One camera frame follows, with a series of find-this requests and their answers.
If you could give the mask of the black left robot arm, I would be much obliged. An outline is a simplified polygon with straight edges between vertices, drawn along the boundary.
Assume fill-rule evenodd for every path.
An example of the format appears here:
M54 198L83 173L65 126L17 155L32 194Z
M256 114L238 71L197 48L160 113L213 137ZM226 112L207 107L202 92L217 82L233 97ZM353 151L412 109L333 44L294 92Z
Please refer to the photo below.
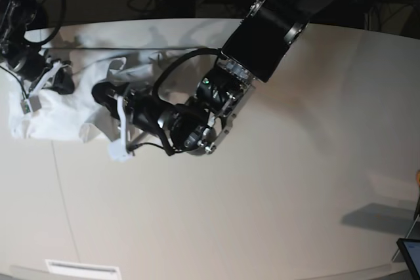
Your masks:
M94 100L119 123L108 146L116 161L130 159L142 147L130 127L158 139L167 155L213 153L254 91L267 82L310 19L334 0L255 0L238 28L219 49L198 48L172 62L153 84L103 80L92 89ZM182 104L160 96L160 88L185 62L214 56L213 67Z

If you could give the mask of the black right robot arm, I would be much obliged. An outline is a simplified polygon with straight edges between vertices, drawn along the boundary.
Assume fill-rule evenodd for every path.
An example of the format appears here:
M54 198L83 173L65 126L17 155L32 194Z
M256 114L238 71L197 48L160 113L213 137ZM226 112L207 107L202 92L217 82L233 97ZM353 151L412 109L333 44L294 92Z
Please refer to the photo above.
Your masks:
M63 25L67 0L60 0L58 22L51 34L41 41L30 41L26 32L40 8L38 0L1 0L1 62L7 65L1 69L18 81L25 98L36 89L72 94L75 84L66 71L72 63L41 52L43 45L50 43Z

